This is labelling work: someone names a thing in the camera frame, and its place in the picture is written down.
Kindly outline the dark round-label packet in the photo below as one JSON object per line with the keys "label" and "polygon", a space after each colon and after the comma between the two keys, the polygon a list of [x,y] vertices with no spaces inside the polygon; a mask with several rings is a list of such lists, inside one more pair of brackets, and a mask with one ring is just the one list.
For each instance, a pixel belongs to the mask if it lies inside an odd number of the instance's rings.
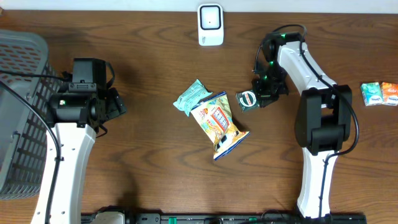
{"label": "dark round-label packet", "polygon": [[252,90],[237,93],[236,100],[242,112],[257,109],[259,107],[259,101]]}

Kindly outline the yellow snack bag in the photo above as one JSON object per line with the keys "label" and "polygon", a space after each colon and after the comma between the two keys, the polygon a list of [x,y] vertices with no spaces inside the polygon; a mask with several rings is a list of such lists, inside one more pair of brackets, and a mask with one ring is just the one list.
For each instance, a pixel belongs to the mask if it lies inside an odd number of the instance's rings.
{"label": "yellow snack bag", "polygon": [[190,112],[213,143],[213,159],[229,154],[250,135],[233,123],[231,108],[225,91],[204,100]]}

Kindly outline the teal wet wipes pack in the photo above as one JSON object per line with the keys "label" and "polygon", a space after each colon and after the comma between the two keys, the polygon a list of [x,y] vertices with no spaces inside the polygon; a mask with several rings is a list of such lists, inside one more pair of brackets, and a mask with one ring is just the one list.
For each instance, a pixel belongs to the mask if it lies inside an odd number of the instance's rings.
{"label": "teal wet wipes pack", "polygon": [[196,79],[178,98],[173,102],[174,107],[183,111],[187,116],[190,115],[193,107],[200,100],[210,96],[212,92],[208,91],[205,86]]}

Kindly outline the small green tissue pack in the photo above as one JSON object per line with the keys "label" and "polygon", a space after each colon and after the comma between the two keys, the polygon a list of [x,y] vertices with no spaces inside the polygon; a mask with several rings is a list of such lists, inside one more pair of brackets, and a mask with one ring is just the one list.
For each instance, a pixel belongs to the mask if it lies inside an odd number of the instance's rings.
{"label": "small green tissue pack", "polygon": [[361,85],[361,93],[366,106],[381,105],[384,102],[378,82],[363,83]]}

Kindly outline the orange tissue pack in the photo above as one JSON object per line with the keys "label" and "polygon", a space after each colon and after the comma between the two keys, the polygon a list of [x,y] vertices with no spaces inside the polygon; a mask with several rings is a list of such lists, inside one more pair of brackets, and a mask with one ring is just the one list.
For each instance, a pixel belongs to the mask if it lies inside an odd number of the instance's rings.
{"label": "orange tissue pack", "polygon": [[382,82],[381,84],[383,104],[389,106],[398,105],[398,89],[397,84]]}

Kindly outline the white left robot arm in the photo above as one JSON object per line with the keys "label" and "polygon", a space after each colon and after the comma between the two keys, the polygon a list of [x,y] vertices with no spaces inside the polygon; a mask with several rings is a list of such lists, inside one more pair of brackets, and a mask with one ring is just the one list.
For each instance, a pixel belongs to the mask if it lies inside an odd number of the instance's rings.
{"label": "white left robot arm", "polygon": [[86,167],[104,124],[126,113],[111,64],[75,58],[73,71],[46,103],[47,153],[32,223],[80,223]]}

